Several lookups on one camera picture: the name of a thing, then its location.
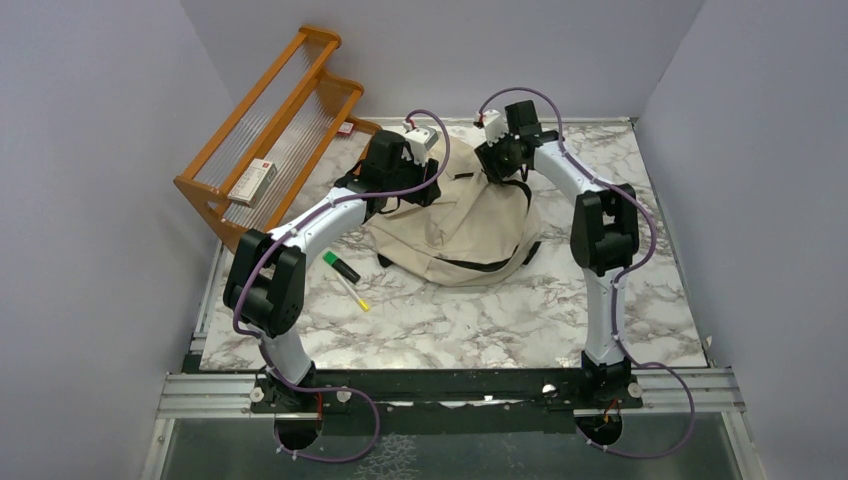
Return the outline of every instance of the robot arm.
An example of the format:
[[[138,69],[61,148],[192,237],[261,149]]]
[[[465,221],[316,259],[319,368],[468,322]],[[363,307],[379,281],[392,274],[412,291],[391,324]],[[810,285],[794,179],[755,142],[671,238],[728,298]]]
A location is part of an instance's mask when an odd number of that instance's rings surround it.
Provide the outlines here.
[[[259,259],[275,241],[289,234],[265,265],[275,267],[273,276],[257,276],[241,312],[248,328],[261,335],[272,364],[289,382],[299,384],[312,368],[300,336],[292,328],[303,309],[307,268],[333,241],[385,207],[385,196],[367,194],[406,190],[432,178],[438,162],[428,158],[427,152],[437,141],[438,133],[429,127],[410,129],[404,135],[379,131],[372,137],[358,173],[351,170],[336,181],[321,202],[268,233],[248,230],[240,239],[224,289],[224,304],[229,308],[235,308]],[[363,198],[337,202],[356,195]],[[438,183],[433,182],[400,199],[428,206],[439,195]]]
[[[489,110],[477,126],[485,130],[486,143],[475,151],[491,182],[500,183],[522,168],[536,170],[574,205],[571,251],[583,268],[588,293],[588,335],[583,367],[596,374],[600,381],[610,376],[629,379],[629,362],[613,341],[611,295],[618,295],[614,318],[621,332],[624,331],[626,278],[619,280],[617,289],[613,289],[613,281],[632,264],[639,247],[636,208],[595,183],[596,179],[603,179],[591,169],[583,165],[585,171],[581,171],[565,158],[557,142],[558,132],[542,131],[533,102],[507,106],[506,118]],[[577,158],[573,151],[569,153]],[[619,188],[635,198],[630,185],[619,185]]]

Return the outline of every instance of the white connector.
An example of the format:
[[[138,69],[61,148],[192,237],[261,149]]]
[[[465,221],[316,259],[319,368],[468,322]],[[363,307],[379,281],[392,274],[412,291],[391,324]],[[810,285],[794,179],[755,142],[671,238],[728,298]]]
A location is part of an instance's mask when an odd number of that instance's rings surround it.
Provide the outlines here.
[[[430,158],[427,152],[439,141],[439,133],[430,127],[417,127],[407,131],[403,137],[409,142],[411,160],[421,166],[427,165]]]
[[[509,134],[506,119],[497,110],[486,110],[483,113],[483,130],[486,132],[486,143],[491,146]]]

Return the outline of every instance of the green marker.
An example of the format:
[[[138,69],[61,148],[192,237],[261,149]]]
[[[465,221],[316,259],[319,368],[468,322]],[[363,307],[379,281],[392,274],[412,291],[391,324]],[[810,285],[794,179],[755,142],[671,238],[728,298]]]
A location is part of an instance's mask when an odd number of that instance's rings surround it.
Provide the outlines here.
[[[350,265],[344,263],[344,260],[329,250],[324,254],[324,261],[327,262],[327,265],[333,267],[333,270],[339,272],[343,277],[348,279],[350,283],[356,283],[360,278],[362,278],[358,273],[356,273],[356,270],[351,268]]]

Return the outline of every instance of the white box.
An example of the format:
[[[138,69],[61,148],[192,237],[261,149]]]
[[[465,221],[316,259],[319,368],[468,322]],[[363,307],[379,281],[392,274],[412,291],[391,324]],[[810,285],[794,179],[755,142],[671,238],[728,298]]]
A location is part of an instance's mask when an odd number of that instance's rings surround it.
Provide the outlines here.
[[[277,166],[274,162],[255,158],[230,190],[227,198],[242,205],[254,207],[275,175],[277,175]]]

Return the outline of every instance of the beige bag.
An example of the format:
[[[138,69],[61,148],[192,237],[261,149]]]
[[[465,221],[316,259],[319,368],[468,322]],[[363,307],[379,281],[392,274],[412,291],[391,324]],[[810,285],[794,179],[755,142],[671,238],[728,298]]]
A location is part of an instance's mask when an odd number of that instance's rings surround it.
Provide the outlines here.
[[[444,157],[444,141],[431,150]],[[539,248],[539,214],[520,180],[489,183],[474,149],[451,137],[451,158],[432,205],[401,203],[368,223],[380,264],[396,263],[431,282],[489,285],[508,277]]]

